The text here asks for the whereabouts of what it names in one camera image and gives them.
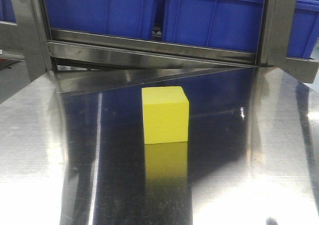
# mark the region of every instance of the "blue storage bin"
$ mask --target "blue storage bin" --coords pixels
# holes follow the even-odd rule
[[[15,22],[11,0],[0,0],[0,21]]]
[[[166,0],[162,40],[256,52],[264,0]],[[297,0],[288,56],[310,58],[319,0]]]
[[[150,39],[158,0],[45,0],[51,27]]]

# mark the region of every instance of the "stainless steel surface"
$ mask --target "stainless steel surface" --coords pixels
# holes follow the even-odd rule
[[[213,69],[165,69],[165,70],[111,70],[91,72],[58,73],[54,79],[59,93],[86,94],[101,90],[129,87],[149,82],[160,82],[207,73],[238,70],[238,68]]]
[[[58,103],[43,75],[0,104],[1,224],[60,222],[67,157]]]
[[[2,54],[23,55],[16,23],[0,21],[0,49]]]
[[[63,92],[80,82],[71,75],[45,74],[0,105],[2,223],[319,224],[319,95],[282,70],[122,70],[104,75],[117,89]],[[150,186],[140,89],[166,85],[191,104],[188,179]]]
[[[144,69],[253,67],[252,65],[239,63],[217,62],[79,43],[49,41],[48,44],[52,57],[120,67],[128,66]]]
[[[47,40],[50,31],[43,0],[12,0],[17,30],[23,47],[30,79],[54,69]]]
[[[155,52],[175,56],[212,59],[225,62],[255,64],[255,53],[230,51],[214,48],[180,45],[158,41],[98,35],[85,32],[52,29],[52,38],[56,41],[77,42],[90,45],[114,47],[144,52]]]

